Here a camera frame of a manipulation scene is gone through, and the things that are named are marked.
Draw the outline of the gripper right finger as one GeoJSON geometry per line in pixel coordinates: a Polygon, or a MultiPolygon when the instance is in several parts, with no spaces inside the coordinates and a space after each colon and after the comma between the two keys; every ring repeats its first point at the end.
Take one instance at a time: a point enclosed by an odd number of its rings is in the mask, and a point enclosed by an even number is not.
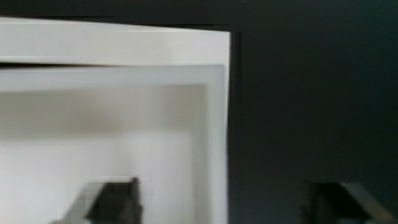
{"type": "Polygon", "coordinates": [[[398,224],[357,182],[304,182],[302,224],[398,224]]]}

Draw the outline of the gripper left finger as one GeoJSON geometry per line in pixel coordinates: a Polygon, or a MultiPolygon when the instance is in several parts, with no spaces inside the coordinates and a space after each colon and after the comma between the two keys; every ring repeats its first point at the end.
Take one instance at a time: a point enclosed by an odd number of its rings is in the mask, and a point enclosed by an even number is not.
{"type": "Polygon", "coordinates": [[[64,224],[142,224],[140,182],[89,183],[64,216],[64,224]]]}

